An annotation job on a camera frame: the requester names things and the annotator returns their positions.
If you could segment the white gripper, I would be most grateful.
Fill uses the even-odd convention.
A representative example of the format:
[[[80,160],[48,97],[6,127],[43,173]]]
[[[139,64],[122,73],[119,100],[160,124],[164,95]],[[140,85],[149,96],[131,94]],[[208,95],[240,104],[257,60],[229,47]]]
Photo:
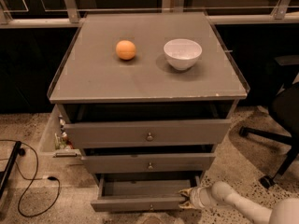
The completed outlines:
[[[200,209],[211,207],[215,204],[215,200],[211,194],[211,188],[196,187],[181,189],[178,193],[184,197],[190,197],[189,201],[178,205],[180,209]]]

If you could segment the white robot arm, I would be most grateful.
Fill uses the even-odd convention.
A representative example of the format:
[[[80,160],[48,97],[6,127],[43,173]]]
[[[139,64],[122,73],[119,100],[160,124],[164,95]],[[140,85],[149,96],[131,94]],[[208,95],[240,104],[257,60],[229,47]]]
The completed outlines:
[[[193,187],[178,192],[187,200],[181,209],[201,209],[228,205],[252,224],[299,224],[299,199],[288,198],[273,209],[261,206],[237,193],[229,184],[218,181],[209,187]]]

